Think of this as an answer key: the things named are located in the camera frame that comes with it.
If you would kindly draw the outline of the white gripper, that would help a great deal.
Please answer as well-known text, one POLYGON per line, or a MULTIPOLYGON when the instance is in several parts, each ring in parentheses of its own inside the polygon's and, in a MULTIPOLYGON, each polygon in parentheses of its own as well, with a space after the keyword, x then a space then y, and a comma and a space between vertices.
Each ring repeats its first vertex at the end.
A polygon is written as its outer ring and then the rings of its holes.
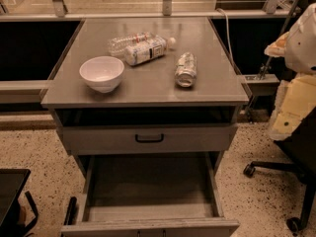
MULTIPOLYGON (((264 51, 269 57, 284 57, 286 67, 296 73, 316 73, 316 3, 309 5, 289 32, 282 34, 264 51)), ((285 140, 316 107, 316 77, 298 75, 282 80, 276 91, 268 135, 285 140)))

